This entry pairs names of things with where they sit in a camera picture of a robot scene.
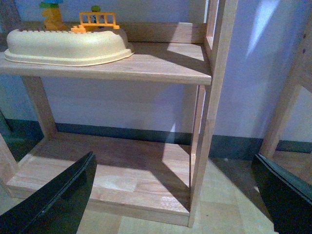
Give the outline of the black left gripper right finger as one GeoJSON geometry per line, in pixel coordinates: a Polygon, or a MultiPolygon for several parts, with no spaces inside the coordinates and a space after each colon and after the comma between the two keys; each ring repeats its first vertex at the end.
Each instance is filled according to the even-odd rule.
{"type": "Polygon", "coordinates": [[[280,234],[312,232],[312,186],[261,154],[252,171],[262,200],[280,234]]]}

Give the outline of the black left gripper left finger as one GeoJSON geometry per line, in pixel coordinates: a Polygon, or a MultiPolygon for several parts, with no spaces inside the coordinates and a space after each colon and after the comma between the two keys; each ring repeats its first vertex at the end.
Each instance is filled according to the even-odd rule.
{"type": "Polygon", "coordinates": [[[2,234],[75,234],[93,187],[96,156],[89,152],[0,216],[2,234]]]}

